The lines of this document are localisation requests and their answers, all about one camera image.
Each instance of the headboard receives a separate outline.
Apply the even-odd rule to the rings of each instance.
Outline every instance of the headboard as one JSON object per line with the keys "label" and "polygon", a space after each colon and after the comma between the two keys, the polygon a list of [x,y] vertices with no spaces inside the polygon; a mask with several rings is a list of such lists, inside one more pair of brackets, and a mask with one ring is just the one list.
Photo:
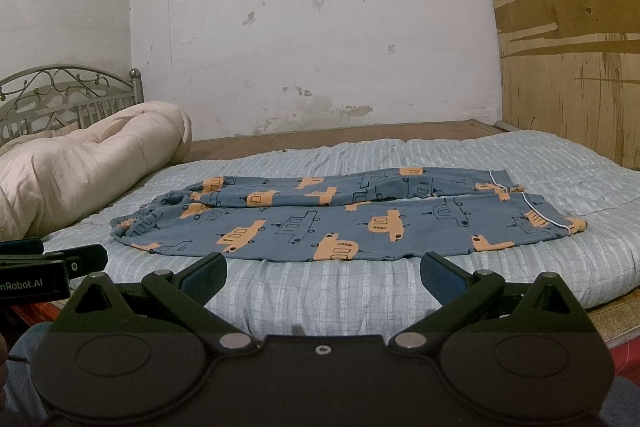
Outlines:
{"label": "headboard", "polygon": [[80,64],[53,64],[0,80],[0,146],[11,139],[76,123],[80,129],[143,102],[137,69],[125,80]]}

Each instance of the mattress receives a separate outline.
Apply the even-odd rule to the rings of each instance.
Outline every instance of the mattress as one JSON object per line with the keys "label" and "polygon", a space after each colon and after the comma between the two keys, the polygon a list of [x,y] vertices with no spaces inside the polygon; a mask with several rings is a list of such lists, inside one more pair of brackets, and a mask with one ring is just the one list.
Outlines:
{"label": "mattress", "polygon": [[[148,176],[93,216],[51,234],[46,250],[101,243],[109,253],[106,272],[111,279],[138,282],[152,270],[177,272],[197,261],[150,255],[110,237],[110,219],[159,194],[212,176],[312,177],[415,165],[506,169],[527,192],[589,223],[586,232],[571,237],[450,258],[463,269],[491,269],[512,282],[531,282],[541,271],[555,271],[585,308],[640,284],[640,172],[536,131],[464,141],[382,139],[173,166]],[[420,282],[419,258],[316,263],[228,259],[227,264],[226,285],[207,308],[258,338],[380,334],[388,339],[440,307]]]}

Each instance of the red fabric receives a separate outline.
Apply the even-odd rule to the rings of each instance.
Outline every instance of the red fabric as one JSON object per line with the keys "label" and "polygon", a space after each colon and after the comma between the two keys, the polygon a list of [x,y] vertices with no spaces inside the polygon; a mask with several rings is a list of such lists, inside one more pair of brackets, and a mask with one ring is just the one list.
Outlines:
{"label": "red fabric", "polygon": [[640,337],[611,349],[616,375],[640,386]]}
{"label": "red fabric", "polygon": [[29,327],[40,322],[52,322],[60,314],[60,308],[50,302],[21,304],[11,308]]}

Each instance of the pants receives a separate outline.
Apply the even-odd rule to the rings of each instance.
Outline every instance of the pants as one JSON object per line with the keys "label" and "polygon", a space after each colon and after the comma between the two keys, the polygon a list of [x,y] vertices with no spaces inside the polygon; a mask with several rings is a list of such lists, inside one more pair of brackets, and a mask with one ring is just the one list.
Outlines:
{"label": "pants", "polygon": [[[30,328],[18,342],[12,355],[28,360],[35,352],[50,323],[40,323]],[[0,412],[2,427],[38,427],[47,417],[40,397],[31,383],[29,365],[7,362],[9,378],[6,390],[6,407]],[[626,378],[616,377],[600,417],[610,427],[637,427],[640,425],[640,388]]]}

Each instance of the headboard post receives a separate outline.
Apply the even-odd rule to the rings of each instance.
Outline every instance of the headboard post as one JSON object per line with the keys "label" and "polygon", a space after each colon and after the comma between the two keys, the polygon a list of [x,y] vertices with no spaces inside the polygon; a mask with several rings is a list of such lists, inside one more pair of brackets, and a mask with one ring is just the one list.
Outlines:
{"label": "headboard post", "polygon": [[145,101],[144,94],[142,93],[142,74],[138,68],[132,68],[129,71],[129,78],[133,82],[133,97],[136,103],[143,103]]}

